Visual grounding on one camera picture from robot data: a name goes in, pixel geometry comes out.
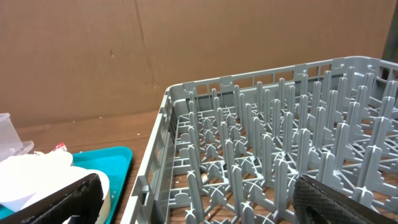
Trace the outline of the red foil snack wrapper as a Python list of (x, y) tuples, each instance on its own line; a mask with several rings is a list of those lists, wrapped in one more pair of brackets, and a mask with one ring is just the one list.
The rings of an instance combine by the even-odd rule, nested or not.
[(63, 142), (61, 142), (60, 144), (57, 144), (55, 146), (55, 148), (52, 150), (52, 152), (67, 152), (67, 151), (68, 151), (68, 149)]

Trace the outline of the large white plate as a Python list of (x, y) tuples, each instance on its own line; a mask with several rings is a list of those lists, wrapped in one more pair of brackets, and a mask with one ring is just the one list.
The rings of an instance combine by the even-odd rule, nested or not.
[(103, 205), (100, 176), (79, 167), (58, 172), (32, 196), (22, 210), (1, 219), (1, 223), (95, 224)]

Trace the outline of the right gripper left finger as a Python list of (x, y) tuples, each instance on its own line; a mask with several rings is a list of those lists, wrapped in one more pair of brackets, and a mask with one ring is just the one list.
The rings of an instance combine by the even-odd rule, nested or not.
[(72, 219), (72, 223), (94, 224), (100, 214), (102, 199), (100, 177), (96, 173), (91, 173), (1, 219), (1, 224), (63, 223), (68, 218)]

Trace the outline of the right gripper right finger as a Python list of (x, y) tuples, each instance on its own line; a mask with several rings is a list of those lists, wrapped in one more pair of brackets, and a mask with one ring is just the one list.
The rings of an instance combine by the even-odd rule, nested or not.
[(297, 177), (293, 207), (299, 224), (397, 224), (308, 175)]

